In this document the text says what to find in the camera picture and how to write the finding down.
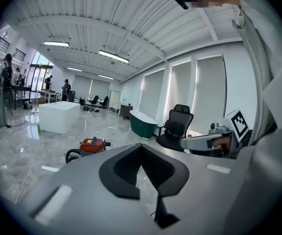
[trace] marble floor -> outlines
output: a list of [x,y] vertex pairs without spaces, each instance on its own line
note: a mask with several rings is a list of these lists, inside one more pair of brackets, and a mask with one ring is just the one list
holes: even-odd
[[[65,154],[70,149],[79,148],[79,142],[85,138],[96,136],[108,139],[112,148],[134,143],[146,143],[158,146],[155,138],[142,140],[130,127],[130,121],[123,120],[117,113],[107,109],[100,112],[84,112],[80,110],[78,121],[66,134],[41,131],[38,133],[38,113],[34,104],[33,110],[18,108],[10,116],[9,124],[23,125],[12,128],[0,128],[0,194],[15,202],[22,189],[23,181],[31,167],[31,152],[33,165],[25,182],[18,202],[40,181],[51,176],[53,172],[42,169],[49,166],[60,169],[65,163]],[[143,169],[138,174],[137,186],[141,190],[142,203],[148,207],[148,212],[154,212],[156,206],[156,191],[148,180]]]

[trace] office chair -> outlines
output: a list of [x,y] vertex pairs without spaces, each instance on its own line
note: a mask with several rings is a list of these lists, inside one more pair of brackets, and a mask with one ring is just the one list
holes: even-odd
[[97,100],[98,100],[98,95],[96,95],[95,97],[94,97],[94,99],[93,100],[91,100],[91,101],[89,101],[91,104],[96,104],[97,103]]
[[187,137],[188,128],[193,120],[189,106],[177,104],[174,110],[169,111],[169,119],[165,123],[165,132],[156,138],[162,147],[184,152],[179,146],[179,140]]
[[99,104],[102,105],[102,106],[106,106],[106,105],[107,105],[107,102],[108,102],[108,96],[106,96],[106,97],[104,98],[104,101],[103,101],[102,103],[99,102]]

